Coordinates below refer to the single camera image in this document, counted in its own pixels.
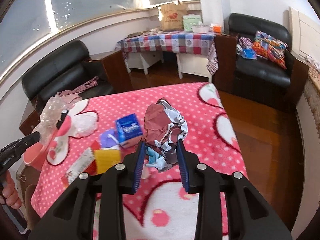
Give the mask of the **person's left hand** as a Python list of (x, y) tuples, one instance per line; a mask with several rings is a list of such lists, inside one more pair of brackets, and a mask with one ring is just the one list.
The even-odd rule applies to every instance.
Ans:
[(11, 208), (18, 210), (22, 206), (22, 201), (15, 188), (15, 182), (9, 171), (5, 174), (5, 182), (7, 183), (2, 190), (3, 196), (0, 197), (1, 205), (7, 204)]

